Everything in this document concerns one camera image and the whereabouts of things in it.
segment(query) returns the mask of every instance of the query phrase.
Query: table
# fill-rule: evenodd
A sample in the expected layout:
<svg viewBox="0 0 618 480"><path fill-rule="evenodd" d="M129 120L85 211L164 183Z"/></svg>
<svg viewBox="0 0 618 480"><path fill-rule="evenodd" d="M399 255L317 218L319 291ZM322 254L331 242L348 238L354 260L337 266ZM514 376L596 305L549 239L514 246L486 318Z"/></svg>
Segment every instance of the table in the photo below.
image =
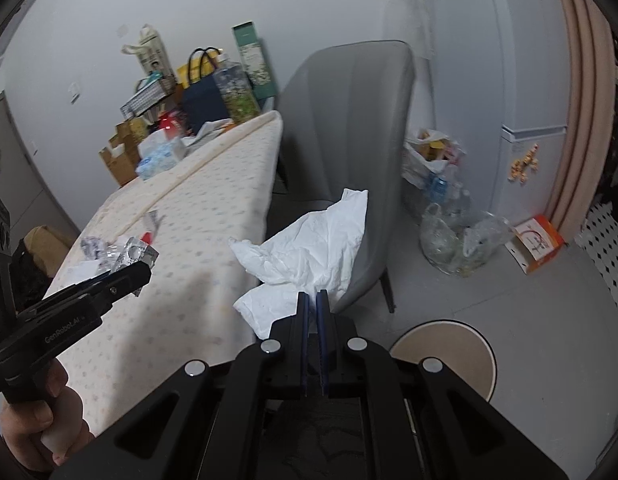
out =
<svg viewBox="0 0 618 480"><path fill-rule="evenodd" d="M233 303L257 280L227 241L263 241L281 131L278 112L268 112L176 168L146 182L136 179L107 199L67 255L48 295L68 284L68 269L83 259L83 236L141 236L138 214L158 211L153 246L159 256L150 283L138 298L115 303L101 327L59 356L95 434L190 359L226 362L254 341Z"/></svg>

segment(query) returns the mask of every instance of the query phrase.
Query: white paper tissue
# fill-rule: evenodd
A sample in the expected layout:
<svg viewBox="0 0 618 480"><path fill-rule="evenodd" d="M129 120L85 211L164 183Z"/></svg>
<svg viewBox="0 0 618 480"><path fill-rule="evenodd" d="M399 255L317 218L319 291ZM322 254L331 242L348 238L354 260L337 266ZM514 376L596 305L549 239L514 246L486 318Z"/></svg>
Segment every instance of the white paper tissue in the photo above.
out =
<svg viewBox="0 0 618 480"><path fill-rule="evenodd" d="M276 319L295 314L300 291L315 300L326 289L332 304L342 297L365 233L366 214L367 190L345 189L339 202L307 213L262 245L229 240L241 265L263 282L233 304L259 338L269 337Z"/></svg>

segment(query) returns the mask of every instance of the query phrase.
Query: orange and white cardboard box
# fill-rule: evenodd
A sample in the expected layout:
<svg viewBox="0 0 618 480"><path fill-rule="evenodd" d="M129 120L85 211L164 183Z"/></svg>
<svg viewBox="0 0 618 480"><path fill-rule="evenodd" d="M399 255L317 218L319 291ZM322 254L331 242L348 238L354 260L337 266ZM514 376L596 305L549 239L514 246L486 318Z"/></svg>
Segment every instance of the orange and white cardboard box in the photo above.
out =
<svg viewBox="0 0 618 480"><path fill-rule="evenodd" d="M553 260L564 245L560 233L543 215L514 227L516 237L505 245L525 274Z"/></svg>

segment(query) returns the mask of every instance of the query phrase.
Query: red object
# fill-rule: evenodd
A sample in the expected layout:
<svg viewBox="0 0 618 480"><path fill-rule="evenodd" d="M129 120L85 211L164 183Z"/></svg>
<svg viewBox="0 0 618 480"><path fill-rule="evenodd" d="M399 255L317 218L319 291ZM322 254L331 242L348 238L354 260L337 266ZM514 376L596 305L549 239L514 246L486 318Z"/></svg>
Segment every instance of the red object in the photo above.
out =
<svg viewBox="0 0 618 480"><path fill-rule="evenodd" d="M160 116L159 127L164 130L164 135L167 139L172 140L175 137L182 137L183 129L175 114L165 112Z"/></svg>

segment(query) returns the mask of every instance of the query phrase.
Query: refrigerator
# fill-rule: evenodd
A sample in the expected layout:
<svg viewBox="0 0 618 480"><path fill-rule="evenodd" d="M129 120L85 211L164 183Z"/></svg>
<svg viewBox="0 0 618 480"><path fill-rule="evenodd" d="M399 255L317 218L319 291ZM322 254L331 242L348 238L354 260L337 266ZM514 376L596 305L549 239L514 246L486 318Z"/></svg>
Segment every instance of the refrigerator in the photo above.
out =
<svg viewBox="0 0 618 480"><path fill-rule="evenodd" d="M435 129L466 152L476 208L513 225L544 212L566 133L570 59L560 0L426 0ZM510 180L535 147L537 170Z"/></svg>

